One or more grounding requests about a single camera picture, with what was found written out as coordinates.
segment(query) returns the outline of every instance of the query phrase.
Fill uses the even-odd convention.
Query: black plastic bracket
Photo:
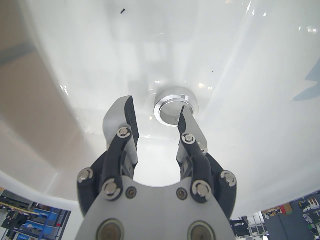
[[[189,158],[186,158],[186,160],[189,159],[192,164],[190,194],[196,202],[205,203],[207,202],[205,197],[201,197],[198,194],[193,194],[192,186],[195,181],[202,180],[208,183],[208,185],[211,187],[211,190],[214,191],[210,162],[208,158],[202,153],[196,140],[193,144],[187,144],[182,140],[180,142],[188,154]]]
[[[120,138],[116,135],[108,151],[104,152],[90,167],[93,170],[93,177],[82,183],[77,182],[78,200],[83,216],[87,214],[98,197],[105,181],[114,178],[117,187],[121,188],[121,192],[116,198],[118,199],[123,191],[121,176],[125,175],[133,179],[136,164],[131,165],[130,156],[125,151],[126,144],[131,138],[131,132],[126,138]]]

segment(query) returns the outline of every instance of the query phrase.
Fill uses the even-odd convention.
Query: metal ring
[[[236,176],[229,170],[224,170],[221,172],[220,177],[229,184],[230,187],[233,187],[237,184]]]
[[[192,137],[192,140],[191,141],[187,141],[186,140],[186,136],[190,136]],[[196,141],[196,138],[193,134],[184,134],[182,137],[181,137],[182,141],[188,145],[192,145],[195,141]]]
[[[108,194],[107,194],[107,192],[106,192],[107,185],[110,184],[110,183],[113,183],[114,181],[115,181],[114,178],[110,178],[110,179],[108,179],[108,180],[103,184],[103,186],[102,186],[101,193],[102,193],[103,197],[104,197],[106,200],[111,201],[111,200],[117,198],[118,195],[119,195],[120,192],[121,192],[121,189],[120,189],[120,188],[117,188],[117,189],[115,190],[115,192],[113,193],[113,195],[108,195]]]
[[[84,168],[78,174],[77,181],[82,183],[83,181],[89,180],[94,176],[94,171],[91,168]]]
[[[165,126],[175,127],[178,125],[180,111],[176,114],[167,114],[164,108],[170,103],[181,103],[189,108],[190,112],[195,116],[199,112],[199,106],[195,95],[188,89],[183,87],[172,87],[158,94],[154,101],[153,113],[156,119]]]
[[[193,224],[190,225],[188,229],[188,240],[196,240],[200,239],[199,236],[201,235],[201,239],[203,240],[215,240],[215,231],[212,227],[204,222],[204,221],[195,221]]]
[[[130,131],[128,130],[128,127],[121,127],[118,129],[117,131],[117,136],[120,137],[120,138],[126,138],[130,135]]]
[[[137,189],[133,186],[127,188],[125,195],[128,199],[133,199],[137,195]]]
[[[187,190],[185,188],[178,188],[177,189],[177,197],[181,200],[184,201],[188,197]]]
[[[124,237],[125,229],[122,223],[116,219],[104,221],[97,229],[96,240],[123,240]]]
[[[207,193],[207,195],[205,196],[205,199],[206,199],[206,200],[209,200],[209,198],[211,197],[211,194],[212,194],[212,190],[211,190],[210,185],[209,185],[208,183],[206,183],[204,180],[198,179],[198,180],[196,180],[195,182],[193,182],[193,184],[192,184],[192,193],[193,193],[194,195],[198,194],[198,188],[197,188],[197,186],[198,186],[199,184],[205,185],[205,186],[207,187],[208,193]]]

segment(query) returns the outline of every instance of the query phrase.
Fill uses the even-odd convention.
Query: white curved surface
[[[237,177],[234,217],[320,189],[320,72],[313,69],[320,0],[25,2],[41,52],[95,154],[83,159],[72,150],[77,166],[104,151],[106,111],[133,95],[140,132],[135,180],[177,182],[178,130],[152,112],[159,90],[183,86],[197,97],[209,153]],[[311,95],[304,92],[311,87]],[[76,177],[78,168],[64,167]],[[74,189],[64,177],[58,181],[48,194],[76,200],[57,193]]]

